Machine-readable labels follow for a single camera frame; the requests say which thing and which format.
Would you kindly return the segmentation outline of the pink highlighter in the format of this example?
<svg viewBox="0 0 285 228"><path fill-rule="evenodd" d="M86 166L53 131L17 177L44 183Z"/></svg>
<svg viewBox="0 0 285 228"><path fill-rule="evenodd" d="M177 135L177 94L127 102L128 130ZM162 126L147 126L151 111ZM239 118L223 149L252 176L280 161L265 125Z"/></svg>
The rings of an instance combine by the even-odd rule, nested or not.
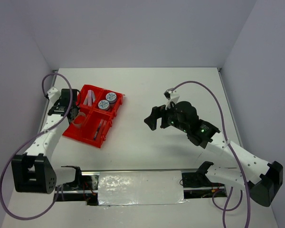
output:
<svg viewBox="0 0 285 228"><path fill-rule="evenodd" d="M92 106L92 104L93 104L92 90L88 90L83 105Z"/></svg>

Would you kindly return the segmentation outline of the large clear tape roll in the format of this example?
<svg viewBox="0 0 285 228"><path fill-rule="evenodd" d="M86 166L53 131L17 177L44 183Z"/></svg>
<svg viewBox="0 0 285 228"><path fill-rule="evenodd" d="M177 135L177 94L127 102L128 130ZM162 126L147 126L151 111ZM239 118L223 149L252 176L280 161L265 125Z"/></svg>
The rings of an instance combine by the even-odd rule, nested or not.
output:
<svg viewBox="0 0 285 228"><path fill-rule="evenodd" d="M84 113L79 113L77 117L72 121L72 125L76 128L81 128L84 121L86 119L86 116Z"/></svg>

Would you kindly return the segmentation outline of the blue white bottle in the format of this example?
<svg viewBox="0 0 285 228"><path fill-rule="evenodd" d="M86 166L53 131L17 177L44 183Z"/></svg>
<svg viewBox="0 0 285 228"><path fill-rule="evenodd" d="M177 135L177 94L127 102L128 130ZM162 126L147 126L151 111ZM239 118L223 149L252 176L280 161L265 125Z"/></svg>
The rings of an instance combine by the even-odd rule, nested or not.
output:
<svg viewBox="0 0 285 228"><path fill-rule="evenodd" d="M106 101L111 105L116 103L117 98L117 94L114 92L109 92L105 96Z"/></svg>
<svg viewBox="0 0 285 228"><path fill-rule="evenodd" d="M111 108L111 105L107 100L100 100L98 102L98 108L102 111L109 111Z"/></svg>

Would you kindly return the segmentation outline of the red pen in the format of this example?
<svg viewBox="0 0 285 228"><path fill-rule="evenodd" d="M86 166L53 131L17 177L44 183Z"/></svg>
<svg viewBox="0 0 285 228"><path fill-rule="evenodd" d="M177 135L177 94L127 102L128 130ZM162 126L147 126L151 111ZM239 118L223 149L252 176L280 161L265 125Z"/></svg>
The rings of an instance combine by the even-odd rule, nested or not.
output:
<svg viewBox="0 0 285 228"><path fill-rule="evenodd" d="M102 127L103 122L104 122L103 119L101 119L100 122L99 122L99 125L98 125L98 127L96 129L96 132L94 134L94 138L93 138L94 141L97 139L97 136L99 134L99 131L100 131L101 127Z"/></svg>

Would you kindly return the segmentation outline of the blue capped highlighter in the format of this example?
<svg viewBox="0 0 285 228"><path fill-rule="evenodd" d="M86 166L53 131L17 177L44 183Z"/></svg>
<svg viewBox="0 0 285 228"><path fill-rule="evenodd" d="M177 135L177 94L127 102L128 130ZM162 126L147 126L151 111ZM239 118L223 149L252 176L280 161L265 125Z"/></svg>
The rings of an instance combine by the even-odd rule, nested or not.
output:
<svg viewBox="0 0 285 228"><path fill-rule="evenodd" d="M94 92L91 93L91 98L92 98L92 102L94 103L96 101L96 96Z"/></svg>

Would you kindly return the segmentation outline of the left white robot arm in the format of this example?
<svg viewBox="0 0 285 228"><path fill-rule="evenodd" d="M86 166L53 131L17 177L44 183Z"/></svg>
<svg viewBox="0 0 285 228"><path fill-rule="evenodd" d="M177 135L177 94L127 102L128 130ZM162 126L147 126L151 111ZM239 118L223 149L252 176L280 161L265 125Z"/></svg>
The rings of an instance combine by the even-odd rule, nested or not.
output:
<svg viewBox="0 0 285 228"><path fill-rule="evenodd" d="M51 165L59 139L79 113L79 90L59 91L52 87L47 94L52 107L41 130L43 134L22 155L15 155L11 161L17 192L50 194L60 184L66 183L77 190L84 183L78 166L63 165L54 169Z"/></svg>

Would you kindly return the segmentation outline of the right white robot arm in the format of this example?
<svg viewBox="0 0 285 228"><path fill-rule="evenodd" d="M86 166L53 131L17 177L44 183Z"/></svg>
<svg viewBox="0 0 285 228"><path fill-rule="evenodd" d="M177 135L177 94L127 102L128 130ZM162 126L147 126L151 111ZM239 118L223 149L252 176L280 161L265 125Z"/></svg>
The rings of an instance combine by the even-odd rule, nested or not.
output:
<svg viewBox="0 0 285 228"><path fill-rule="evenodd" d="M283 166L277 161L272 163L258 158L233 141L224 139L223 133L211 123L199 118L197 110L190 102L182 101L155 106L144 122L151 130L156 130L157 120L160 127L174 127L186 133L188 140L196 146L214 153L228 162L235 162L238 170L231 171L212 161L203 162L197 174L202 186L219 182L247 191L257 204L269 207L283 184Z"/></svg>

